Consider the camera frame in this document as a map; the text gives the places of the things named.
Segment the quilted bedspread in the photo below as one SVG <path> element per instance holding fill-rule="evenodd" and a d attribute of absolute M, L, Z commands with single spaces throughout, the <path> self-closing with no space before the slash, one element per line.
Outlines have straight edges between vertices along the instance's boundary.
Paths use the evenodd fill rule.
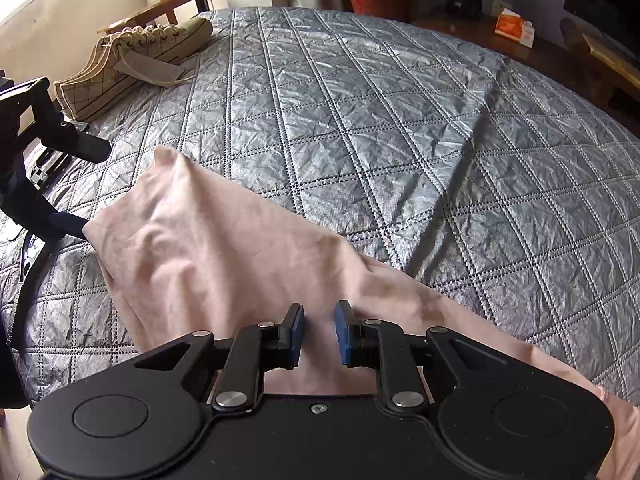
<path fill-rule="evenodd" d="M 207 15 L 190 82 L 92 124 L 102 164 L 49 191 L 90 218 L 171 146 L 404 270 L 640 404 L 640 144 L 571 91 L 474 44 L 311 9 Z M 2 218 L 0 303 L 24 233 Z M 133 354 L 95 253 L 49 258 L 15 354 L 28 396 Z"/>

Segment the plaid shoe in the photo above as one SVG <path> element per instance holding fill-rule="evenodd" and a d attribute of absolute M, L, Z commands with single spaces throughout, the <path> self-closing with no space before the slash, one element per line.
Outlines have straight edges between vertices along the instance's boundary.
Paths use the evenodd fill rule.
<path fill-rule="evenodd" d="M 123 53 L 133 50 L 172 63 L 196 52 L 212 31 L 211 22 L 197 16 L 182 25 L 125 28 L 100 38 L 82 71 L 54 83 L 63 112 L 76 121 L 90 121 L 140 83 L 139 79 L 114 69 Z"/>

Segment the gray quilt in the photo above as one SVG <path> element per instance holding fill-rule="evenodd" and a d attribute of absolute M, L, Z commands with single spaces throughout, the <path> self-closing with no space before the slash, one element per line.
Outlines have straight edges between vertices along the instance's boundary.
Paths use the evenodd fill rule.
<path fill-rule="evenodd" d="M 146 85 L 92 128 L 49 193 L 90 218 L 156 146 L 340 233 L 513 336 L 640 404 L 640 145 L 548 78 L 465 41 L 309 9 L 208 15 L 194 79 Z M 2 220 L 0 301 L 14 308 L 23 234 Z M 131 357 L 95 254 L 50 257 L 15 355 L 28 395 Z"/>

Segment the fabric fold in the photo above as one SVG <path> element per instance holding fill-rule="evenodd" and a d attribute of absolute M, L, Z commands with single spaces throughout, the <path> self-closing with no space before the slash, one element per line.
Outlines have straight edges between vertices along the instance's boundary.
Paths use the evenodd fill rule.
<path fill-rule="evenodd" d="M 233 337 L 305 307 L 295 370 L 273 370 L 265 391 L 364 394 L 372 370 L 340 364 L 332 319 L 348 300 L 360 317 L 424 334 L 444 325 L 599 396 L 616 423 L 600 480 L 630 480 L 640 463 L 640 410 L 400 270 L 358 254 L 340 235 L 281 208 L 175 150 L 156 148 L 132 189 L 84 228 L 114 306 L 140 351 L 194 330 Z"/>

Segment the bed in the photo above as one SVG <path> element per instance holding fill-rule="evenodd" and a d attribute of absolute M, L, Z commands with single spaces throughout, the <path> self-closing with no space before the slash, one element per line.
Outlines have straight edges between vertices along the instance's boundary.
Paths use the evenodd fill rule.
<path fill-rule="evenodd" d="M 90 218 L 156 146 L 340 233 L 640 405 L 640 144 L 522 64 L 444 34 L 343 12 L 206 14 L 194 79 L 145 85 L 92 124 L 101 164 L 48 193 Z M 24 232 L 0 220 L 2 320 Z M 14 354 L 28 397 L 132 357 L 87 242 L 47 261 Z"/>

